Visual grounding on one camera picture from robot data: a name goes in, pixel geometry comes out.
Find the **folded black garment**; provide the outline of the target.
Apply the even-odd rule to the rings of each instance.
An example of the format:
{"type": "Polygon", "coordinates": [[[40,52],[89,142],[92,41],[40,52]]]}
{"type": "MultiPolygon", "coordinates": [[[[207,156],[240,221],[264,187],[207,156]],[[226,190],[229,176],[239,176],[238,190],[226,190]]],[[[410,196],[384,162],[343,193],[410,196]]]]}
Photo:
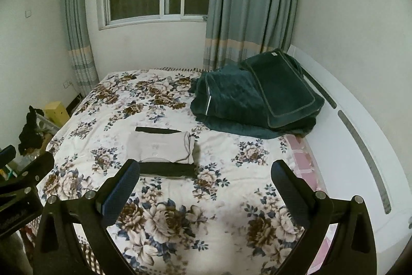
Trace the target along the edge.
{"type": "MultiPolygon", "coordinates": [[[[175,132],[187,132],[180,130],[173,130],[167,128],[150,128],[150,127],[137,127],[134,132],[148,132],[148,133],[161,133],[171,134],[175,132]]],[[[197,173],[197,166],[195,164],[185,165],[178,163],[143,163],[139,162],[140,173],[143,175],[151,175],[156,177],[169,177],[169,178],[194,178],[197,173]]]]}

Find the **dark green blanket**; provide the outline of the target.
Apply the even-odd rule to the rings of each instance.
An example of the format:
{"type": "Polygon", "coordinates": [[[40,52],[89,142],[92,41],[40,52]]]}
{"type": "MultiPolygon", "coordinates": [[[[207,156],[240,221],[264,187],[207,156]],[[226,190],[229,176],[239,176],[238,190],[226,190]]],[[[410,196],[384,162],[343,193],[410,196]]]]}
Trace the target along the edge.
{"type": "Polygon", "coordinates": [[[253,76],[234,65],[203,73],[192,80],[188,91],[194,95],[190,109],[196,120],[212,130],[263,140],[285,134],[308,134],[269,128],[265,123],[263,99],[253,76]]]}

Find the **dark green pillow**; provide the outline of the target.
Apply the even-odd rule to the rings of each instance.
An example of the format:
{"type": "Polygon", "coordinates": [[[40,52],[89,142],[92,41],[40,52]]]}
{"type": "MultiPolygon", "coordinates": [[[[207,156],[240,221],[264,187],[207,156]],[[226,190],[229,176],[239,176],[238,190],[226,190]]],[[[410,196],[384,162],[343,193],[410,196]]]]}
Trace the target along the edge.
{"type": "Polygon", "coordinates": [[[292,56],[274,49],[245,59],[241,67],[257,84],[269,128],[301,134],[314,128],[325,99],[309,86],[292,56]]]}

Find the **left teal curtain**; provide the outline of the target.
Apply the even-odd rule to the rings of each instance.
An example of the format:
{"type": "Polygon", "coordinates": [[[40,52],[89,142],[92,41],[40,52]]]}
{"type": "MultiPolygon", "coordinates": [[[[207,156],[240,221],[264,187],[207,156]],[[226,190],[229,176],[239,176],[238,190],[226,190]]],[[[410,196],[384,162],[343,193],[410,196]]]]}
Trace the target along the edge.
{"type": "Polygon", "coordinates": [[[62,0],[69,59],[78,89],[86,96],[98,84],[87,28],[85,0],[62,0]]]}

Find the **white bed headboard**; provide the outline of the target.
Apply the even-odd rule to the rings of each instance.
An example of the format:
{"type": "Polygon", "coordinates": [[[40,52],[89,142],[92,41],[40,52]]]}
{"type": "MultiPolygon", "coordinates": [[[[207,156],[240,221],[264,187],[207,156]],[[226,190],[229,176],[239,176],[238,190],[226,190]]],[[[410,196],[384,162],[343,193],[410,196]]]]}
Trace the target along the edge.
{"type": "Polygon", "coordinates": [[[378,124],[329,71],[292,45],[288,55],[310,87],[325,99],[305,137],[330,197],[361,196],[374,232],[378,273],[385,274],[411,239],[411,189],[399,159],[378,124]]]}

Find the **yellow box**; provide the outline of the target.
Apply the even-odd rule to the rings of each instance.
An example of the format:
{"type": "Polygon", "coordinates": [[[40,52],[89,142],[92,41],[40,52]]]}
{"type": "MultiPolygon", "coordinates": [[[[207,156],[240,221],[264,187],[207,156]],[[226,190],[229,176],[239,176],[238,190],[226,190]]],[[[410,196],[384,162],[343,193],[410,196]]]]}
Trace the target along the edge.
{"type": "Polygon", "coordinates": [[[47,117],[60,128],[64,126],[70,118],[61,101],[48,103],[44,108],[44,112],[47,117]]]}

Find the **pink checked bed sheet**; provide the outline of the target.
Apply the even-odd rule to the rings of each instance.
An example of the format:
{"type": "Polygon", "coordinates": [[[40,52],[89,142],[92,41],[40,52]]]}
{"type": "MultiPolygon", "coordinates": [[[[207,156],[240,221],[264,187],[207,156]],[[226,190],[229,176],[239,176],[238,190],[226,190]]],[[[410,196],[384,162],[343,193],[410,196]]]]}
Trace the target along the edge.
{"type": "MultiPolygon", "coordinates": [[[[298,177],[303,178],[312,190],[327,192],[319,166],[307,140],[305,138],[295,137],[294,135],[285,135],[284,138],[290,157],[288,159],[288,164],[294,173],[298,177]]],[[[307,274],[314,274],[321,268],[325,261],[326,254],[331,247],[336,229],[337,224],[331,224],[329,226],[321,247],[312,262],[312,265],[309,267],[307,274]]]]}

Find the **black clothes pile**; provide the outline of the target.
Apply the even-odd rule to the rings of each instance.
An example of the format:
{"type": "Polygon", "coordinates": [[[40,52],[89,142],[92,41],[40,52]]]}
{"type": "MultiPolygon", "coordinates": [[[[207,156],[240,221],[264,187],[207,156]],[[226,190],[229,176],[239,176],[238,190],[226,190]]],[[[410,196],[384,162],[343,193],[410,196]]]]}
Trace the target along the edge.
{"type": "Polygon", "coordinates": [[[37,129],[37,115],[44,116],[44,112],[41,109],[36,109],[29,106],[29,112],[26,115],[26,123],[19,134],[20,143],[18,145],[18,151],[21,156],[26,156],[32,149],[40,149],[42,147],[42,135],[40,135],[37,129]]]}

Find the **grey long sleeve shirt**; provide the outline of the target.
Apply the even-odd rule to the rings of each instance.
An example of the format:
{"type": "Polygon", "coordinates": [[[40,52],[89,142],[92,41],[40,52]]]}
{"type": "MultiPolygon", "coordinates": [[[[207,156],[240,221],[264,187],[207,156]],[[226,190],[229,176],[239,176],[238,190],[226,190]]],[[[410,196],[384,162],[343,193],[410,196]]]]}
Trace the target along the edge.
{"type": "Polygon", "coordinates": [[[143,163],[192,165],[194,147],[195,140],[189,132],[134,132],[128,137],[126,156],[143,163]]]}

